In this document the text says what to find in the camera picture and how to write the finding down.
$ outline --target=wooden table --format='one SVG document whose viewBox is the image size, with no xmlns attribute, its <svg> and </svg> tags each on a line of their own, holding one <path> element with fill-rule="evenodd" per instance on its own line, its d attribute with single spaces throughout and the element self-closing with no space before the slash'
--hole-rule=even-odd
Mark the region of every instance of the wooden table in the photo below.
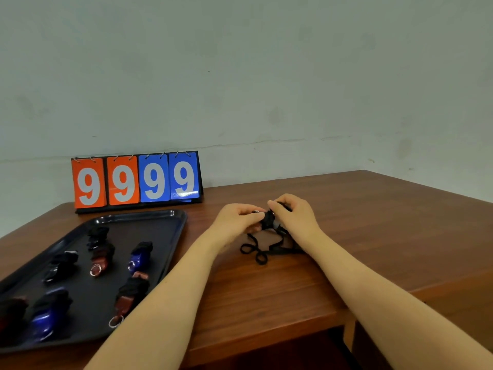
<svg viewBox="0 0 493 370">
<path fill-rule="evenodd" d="M 475 321 L 460 316 L 458 324 L 479 341 L 487 341 L 484 345 L 490 343 L 493 309 L 489 307 L 493 307 L 493 298 L 483 295 L 493 297 L 493 204 L 404 180 L 353 171 L 207 188 L 204 203 L 180 207 L 189 219 L 174 263 L 223 205 L 243 202 L 266 207 L 268 199 L 285 192 L 307 199 L 321 228 L 385 278 L 422 300 L 437 301 L 451 315 L 456 312 L 443 299 L 455 298 L 461 311 L 472 309 Z M 77 216 L 72 204 L 66 203 L 1 238 L 0 279 L 96 216 Z M 261 244 L 268 245 L 276 236 L 260 238 Z M 211 362 L 353 319 L 307 255 L 273 256 L 267 265 L 259 266 L 253 255 L 239 252 L 245 240 L 238 239 L 214 264 L 184 366 Z M 461 293 L 469 294 L 466 306 L 463 298 L 458 298 Z M 477 304 L 481 305 L 483 320 L 477 318 Z M 4 355 L 0 367 L 79 369 L 100 344 Z"/>
</svg>

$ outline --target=black serving tray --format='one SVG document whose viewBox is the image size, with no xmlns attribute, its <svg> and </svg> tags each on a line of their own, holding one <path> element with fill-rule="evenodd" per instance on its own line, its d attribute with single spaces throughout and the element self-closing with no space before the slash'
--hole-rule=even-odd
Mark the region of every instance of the black serving tray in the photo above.
<svg viewBox="0 0 493 370">
<path fill-rule="evenodd" d="M 141 241 L 153 243 L 150 265 L 143 270 L 149 274 L 149 293 L 167 274 L 186 219 L 187 214 L 182 210 L 142 211 L 94 218 L 3 279 L 0 282 L 0 300 L 26 297 L 29 307 L 23 327 L 15 330 L 15 335 L 5 336 L 0 341 L 0 353 L 74 344 L 108 336 L 113 331 L 108 322 L 115 315 L 116 294 L 131 276 L 127 269 L 130 252 Z M 87 231 L 102 225 L 109 227 L 108 242 L 116 249 L 113 265 L 94 278 L 89 275 L 92 252 L 86 246 L 89 238 Z M 78 251 L 76 272 L 63 281 L 44 283 L 42 279 L 48 270 L 48 263 L 55 254 L 64 251 Z M 28 336 L 32 305 L 46 292 L 62 286 L 73 299 L 66 322 L 49 339 L 36 343 Z"/>
</svg>

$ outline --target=blue whistle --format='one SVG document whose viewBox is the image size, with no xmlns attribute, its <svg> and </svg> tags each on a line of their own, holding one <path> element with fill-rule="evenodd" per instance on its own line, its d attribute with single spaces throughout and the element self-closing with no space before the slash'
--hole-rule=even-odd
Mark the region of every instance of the blue whistle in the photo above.
<svg viewBox="0 0 493 370">
<path fill-rule="evenodd" d="M 44 341 L 55 332 L 70 304 L 72 299 L 63 287 L 46 293 L 34 303 L 31 327 L 35 341 Z"/>
<path fill-rule="evenodd" d="M 152 248 L 151 241 L 143 241 L 137 244 L 130 254 L 130 262 L 128 263 L 128 270 L 132 274 L 145 269 L 149 265 Z"/>
</svg>

